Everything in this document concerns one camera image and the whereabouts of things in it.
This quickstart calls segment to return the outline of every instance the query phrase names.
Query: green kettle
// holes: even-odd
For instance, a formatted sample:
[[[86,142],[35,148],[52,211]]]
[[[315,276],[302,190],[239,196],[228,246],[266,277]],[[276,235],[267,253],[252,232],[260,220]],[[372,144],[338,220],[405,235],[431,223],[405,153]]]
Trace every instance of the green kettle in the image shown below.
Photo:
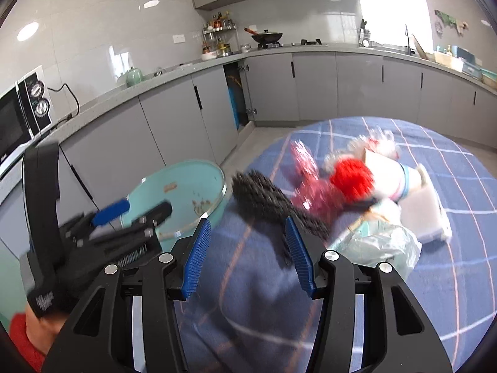
[[[143,81],[143,74],[139,68],[131,67],[126,72],[126,86],[131,87]]]

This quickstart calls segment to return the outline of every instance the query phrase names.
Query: red yarn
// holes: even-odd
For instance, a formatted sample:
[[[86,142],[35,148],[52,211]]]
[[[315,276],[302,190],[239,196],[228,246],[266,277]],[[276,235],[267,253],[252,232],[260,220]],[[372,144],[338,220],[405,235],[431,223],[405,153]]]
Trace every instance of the red yarn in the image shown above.
[[[354,158],[338,162],[330,182],[342,191],[349,203],[365,199],[373,190],[373,174],[366,164]]]

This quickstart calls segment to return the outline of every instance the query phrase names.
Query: floor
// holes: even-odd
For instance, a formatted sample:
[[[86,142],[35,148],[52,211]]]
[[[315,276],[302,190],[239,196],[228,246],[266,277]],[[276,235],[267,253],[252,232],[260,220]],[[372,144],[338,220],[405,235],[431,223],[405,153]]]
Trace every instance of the floor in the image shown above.
[[[231,195],[231,178],[238,171],[244,171],[272,143],[294,130],[295,128],[255,128],[221,165],[226,176],[227,194]]]
[[[495,151],[486,150],[482,147],[475,147],[473,145],[459,143],[469,152],[473,153],[477,159],[485,166],[485,168],[497,178],[497,153]]]
[[[221,165],[226,176],[228,194],[231,194],[231,178],[237,171],[245,170],[275,140],[285,137],[294,130],[295,128],[255,128],[243,144],[236,148]],[[461,146],[473,153],[494,178],[497,178],[497,152],[486,150],[481,146],[468,145],[467,142]]]

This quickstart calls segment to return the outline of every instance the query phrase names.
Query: black brush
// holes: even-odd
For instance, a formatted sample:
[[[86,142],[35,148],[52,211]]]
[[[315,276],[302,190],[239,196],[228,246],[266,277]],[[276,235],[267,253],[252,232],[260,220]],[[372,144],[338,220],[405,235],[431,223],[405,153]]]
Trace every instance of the black brush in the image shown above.
[[[327,240],[330,236],[330,228],[321,219],[313,216],[304,209],[293,206],[290,199],[274,185],[269,178],[255,169],[250,172],[237,173],[233,178],[233,196],[237,200],[240,209],[255,219],[263,219],[270,223],[281,226],[282,232],[285,228],[286,218],[295,214],[309,233]],[[284,235],[282,242],[285,250],[285,259],[290,259],[290,251]]]

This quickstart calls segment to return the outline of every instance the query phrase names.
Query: gray countertop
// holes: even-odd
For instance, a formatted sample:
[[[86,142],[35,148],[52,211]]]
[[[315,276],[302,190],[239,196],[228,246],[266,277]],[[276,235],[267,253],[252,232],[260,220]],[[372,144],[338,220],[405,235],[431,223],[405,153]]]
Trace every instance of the gray countertop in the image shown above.
[[[247,57],[263,56],[266,54],[279,54],[279,53],[309,53],[309,52],[330,52],[330,53],[361,53],[361,54],[372,54],[374,56],[384,56],[389,58],[396,58],[405,60],[408,62],[413,62],[416,64],[421,64],[423,66],[432,67],[441,71],[446,71],[455,76],[461,77],[466,81],[474,83],[479,88],[483,88],[488,92],[497,96],[497,91],[491,89],[490,87],[484,85],[478,80],[469,77],[463,73],[459,73],[448,67],[442,66],[437,63],[433,63],[418,57],[407,56],[405,54],[392,53],[387,51],[381,51],[372,48],[360,48],[356,46],[351,46],[349,44],[328,44],[327,46],[294,46],[294,47],[281,47],[281,48],[270,48],[265,50],[255,50],[249,53],[238,53],[228,56],[226,58],[217,58],[207,62],[194,62],[191,64],[185,64],[183,66],[178,66],[177,68],[166,72],[162,76],[153,77],[147,79],[140,84],[133,87],[123,88],[119,87],[104,95],[89,101],[81,106],[81,112],[75,118],[69,120],[68,122],[60,125],[56,130],[50,133],[44,138],[45,142],[57,141],[59,143],[66,140],[68,137],[76,133],[79,129],[82,129],[87,124],[102,116],[106,112],[114,109],[115,107],[121,105],[122,103],[129,101],[132,98],[137,97],[144,92],[147,92],[153,88],[159,87],[170,81],[176,80],[178,78],[188,76],[198,71],[206,70],[214,66],[222,66],[224,64],[240,61]],[[22,178],[22,166],[21,162],[17,162],[11,170],[0,180],[0,204],[3,203],[4,199],[11,192],[11,190],[21,181]]]

